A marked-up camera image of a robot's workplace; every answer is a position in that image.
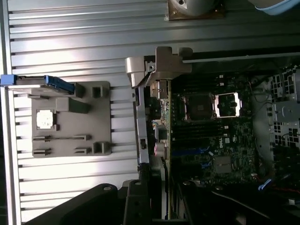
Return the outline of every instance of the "circuit board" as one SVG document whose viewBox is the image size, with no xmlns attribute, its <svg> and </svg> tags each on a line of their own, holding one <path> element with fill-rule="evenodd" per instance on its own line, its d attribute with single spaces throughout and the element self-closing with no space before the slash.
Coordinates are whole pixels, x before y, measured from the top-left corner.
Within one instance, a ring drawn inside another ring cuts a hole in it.
<svg viewBox="0 0 300 225">
<path fill-rule="evenodd" d="M 233 74 L 185 75 L 171 82 L 162 115 L 171 128 L 173 177 L 204 187 L 255 181 L 251 91 L 245 83 Z"/>
</svg>

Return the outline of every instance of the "motherboard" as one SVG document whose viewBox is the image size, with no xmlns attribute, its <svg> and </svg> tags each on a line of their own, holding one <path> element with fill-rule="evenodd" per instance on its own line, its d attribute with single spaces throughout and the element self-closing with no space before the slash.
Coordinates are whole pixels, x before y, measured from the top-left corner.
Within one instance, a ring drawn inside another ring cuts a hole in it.
<svg viewBox="0 0 300 225">
<path fill-rule="evenodd" d="M 182 75 L 162 103 L 172 176 L 203 187 L 255 180 L 252 92 L 234 73 Z"/>
</svg>

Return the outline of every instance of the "ribbed aluminum panel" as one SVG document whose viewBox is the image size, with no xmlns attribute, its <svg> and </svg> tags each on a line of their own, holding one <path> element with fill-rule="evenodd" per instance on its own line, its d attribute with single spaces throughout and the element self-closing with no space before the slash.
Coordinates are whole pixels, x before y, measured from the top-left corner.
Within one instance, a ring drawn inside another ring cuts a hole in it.
<svg viewBox="0 0 300 225">
<path fill-rule="evenodd" d="M 162 45 L 209 52 L 299 43 L 298 9 L 273 17 L 257 12 L 246 0 L 228 0 L 226 8 L 225 19 L 166 22 L 165 0 L 8 0 L 7 61 L 12 69 L 7 71 L 109 81 L 114 143 L 107 157 L 34 159 L 31 102 L 24 95 L 7 94 L 9 102 L 2 102 L 11 113 L 11 129 L 6 131 L 11 144 L 6 146 L 12 164 L 7 174 L 15 193 L 10 199 L 15 218 L 10 221 L 19 225 L 96 184 L 120 187 L 122 181 L 137 178 L 132 92 L 124 58 L 153 55 Z"/>
</svg>

